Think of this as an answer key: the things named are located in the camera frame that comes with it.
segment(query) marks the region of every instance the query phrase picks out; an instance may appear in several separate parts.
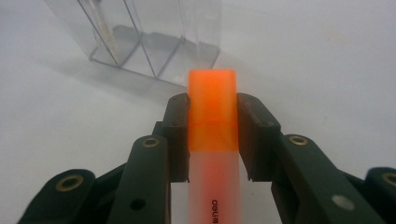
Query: white table surface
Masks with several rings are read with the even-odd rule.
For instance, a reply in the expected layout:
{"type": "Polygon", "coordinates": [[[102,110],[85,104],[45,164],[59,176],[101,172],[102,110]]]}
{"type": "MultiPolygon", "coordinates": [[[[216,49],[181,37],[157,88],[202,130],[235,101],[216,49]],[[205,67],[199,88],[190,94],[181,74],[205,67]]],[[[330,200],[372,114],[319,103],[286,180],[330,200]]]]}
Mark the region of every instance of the white table surface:
{"type": "MultiPolygon", "coordinates": [[[[238,73],[283,133],[312,138],[364,178],[396,167],[396,2],[225,0],[215,67],[238,73]]],[[[185,88],[92,63],[41,0],[0,2],[0,223],[15,223],[54,175],[126,162],[185,88]]],[[[241,164],[243,223],[280,223],[269,183],[241,164]]],[[[173,223],[187,185],[173,184],[173,223]]]]}

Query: transparent plastic box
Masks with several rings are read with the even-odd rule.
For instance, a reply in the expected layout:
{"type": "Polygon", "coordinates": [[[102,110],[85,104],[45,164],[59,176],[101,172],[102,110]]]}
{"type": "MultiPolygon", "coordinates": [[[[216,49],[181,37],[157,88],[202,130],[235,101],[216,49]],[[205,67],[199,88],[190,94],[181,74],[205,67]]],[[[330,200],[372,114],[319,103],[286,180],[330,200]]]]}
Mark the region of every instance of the transparent plastic box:
{"type": "Polygon", "coordinates": [[[185,86],[219,55],[221,0],[45,0],[96,62],[185,86]]]}

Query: orange highlighter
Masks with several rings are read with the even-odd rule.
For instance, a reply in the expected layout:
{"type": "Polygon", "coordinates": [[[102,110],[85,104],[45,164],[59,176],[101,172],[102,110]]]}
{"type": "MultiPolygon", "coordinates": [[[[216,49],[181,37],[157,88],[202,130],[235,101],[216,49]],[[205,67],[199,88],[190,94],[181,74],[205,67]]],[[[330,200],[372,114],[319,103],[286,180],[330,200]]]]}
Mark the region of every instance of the orange highlighter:
{"type": "Polygon", "coordinates": [[[190,71],[189,96],[189,223],[240,224],[235,71],[190,71]]]}

